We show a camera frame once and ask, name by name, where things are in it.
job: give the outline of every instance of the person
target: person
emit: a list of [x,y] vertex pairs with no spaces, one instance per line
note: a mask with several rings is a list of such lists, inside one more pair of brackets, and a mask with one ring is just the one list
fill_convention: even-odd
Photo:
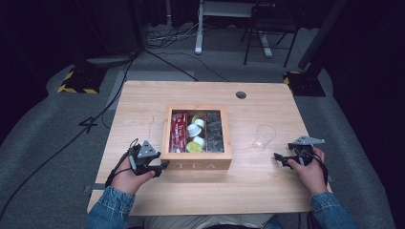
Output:
[[[313,147],[314,152],[325,160],[325,154]],[[348,212],[340,205],[336,196],[330,193],[325,184],[320,164],[313,160],[308,166],[302,166],[290,159],[288,164],[298,173],[299,178],[310,192],[310,205],[316,221],[321,228],[355,228]],[[89,212],[86,228],[128,228],[128,216],[135,202],[139,187],[151,179],[153,171],[136,176],[130,168],[129,158],[118,166],[111,186]],[[223,215],[223,216],[178,216],[147,217],[144,229],[236,229],[236,228],[282,228],[276,216],[272,214]]]

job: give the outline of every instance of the hand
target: hand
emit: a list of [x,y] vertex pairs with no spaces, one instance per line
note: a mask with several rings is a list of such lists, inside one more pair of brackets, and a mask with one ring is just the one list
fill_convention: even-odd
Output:
[[[131,168],[131,164],[129,162],[129,157],[126,157],[117,168],[116,174],[119,173],[119,171],[126,170],[128,168]],[[142,185],[144,182],[148,181],[154,176],[155,176],[154,171],[150,171],[146,174],[137,176],[131,169],[116,175],[113,179],[113,182],[111,182],[111,186],[118,189],[121,192],[133,196],[139,189],[140,185]]]
[[[325,154],[320,149],[313,147],[313,151],[319,155],[322,161],[325,161]],[[302,166],[295,160],[289,159],[288,164],[297,171],[301,181],[309,189],[312,196],[328,191],[324,180],[324,174],[318,161],[313,160],[309,165]]]

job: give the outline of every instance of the person's arm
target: person's arm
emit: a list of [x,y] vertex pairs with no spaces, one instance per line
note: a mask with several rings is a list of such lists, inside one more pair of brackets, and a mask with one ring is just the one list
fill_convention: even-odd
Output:
[[[313,147],[313,150],[322,161],[325,161],[324,152],[316,147]],[[355,228],[351,216],[339,204],[335,195],[328,191],[318,161],[313,160],[308,166],[302,166],[290,159],[288,164],[297,171],[301,181],[309,189],[313,214],[323,229]]]
[[135,193],[140,185],[155,175],[155,172],[151,171],[136,176],[129,168],[131,165],[127,157],[118,166],[111,186],[104,190],[89,212],[86,228],[128,228],[128,215],[135,201]]

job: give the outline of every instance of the wooden tea box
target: wooden tea box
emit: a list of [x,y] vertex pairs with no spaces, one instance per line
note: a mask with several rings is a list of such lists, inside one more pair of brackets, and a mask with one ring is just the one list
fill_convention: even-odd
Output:
[[227,170],[232,161],[225,106],[169,105],[161,147],[167,169]]

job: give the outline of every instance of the wooden table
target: wooden table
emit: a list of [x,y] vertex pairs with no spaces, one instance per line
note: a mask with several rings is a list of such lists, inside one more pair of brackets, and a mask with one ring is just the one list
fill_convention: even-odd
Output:
[[[246,93],[246,98],[236,96]],[[128,81],[125,83],[96,183],[104,183],[130,143],[149,140],[160,150],[168,104],[225,105],[232,163],[227,171],[166,170],[137,192],[131,215],[286,213],[309,210],[309,192],[273,153],[292,155],[288,143],[308,135],[288,86],[268,83]],[[252,148],[256,127],[277,136],[264,151]],[[102,191],[94,190],[88,210]]]

